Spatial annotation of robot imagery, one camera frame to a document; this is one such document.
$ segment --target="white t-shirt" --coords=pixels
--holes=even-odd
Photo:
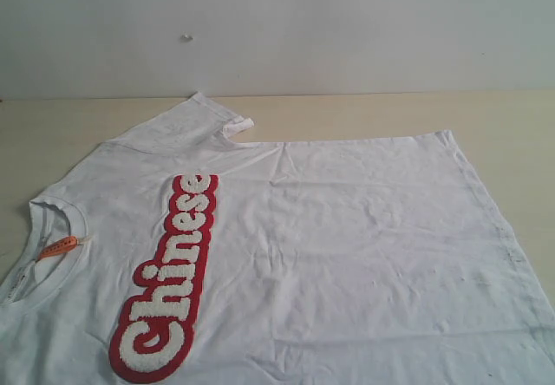
[[[250,126],[195,95],[30,202],[0,383],[555,383],[553,310],[451,132]]]

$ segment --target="fabric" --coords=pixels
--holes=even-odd
[[[553,310],[451,132],[250,126],[195,95],[30,202],[0,383],[554,383]]]

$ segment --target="clothing tag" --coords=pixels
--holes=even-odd
[[[72,251],[78,244],[78,238],[75,236],[67,236],[66,238],[60,239],[54,244],[48,245],[44,248],[37,261],[40,261],[43,258],[54,257],[56,255]]]

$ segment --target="beige table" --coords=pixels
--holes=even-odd
[[[0,278],[29,232],[27,202],[101,141],[182,99],[0,103]],[[513,225],[555,303],[555,91],[235,97],[216,101],[256,126],[237,141],[455,137]]]

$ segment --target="sleeve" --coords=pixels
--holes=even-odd
[[[171,153],[198,145],[218,132],[230,137],[253,125],[251,119],[197,93],[109,142],[147,153]]]

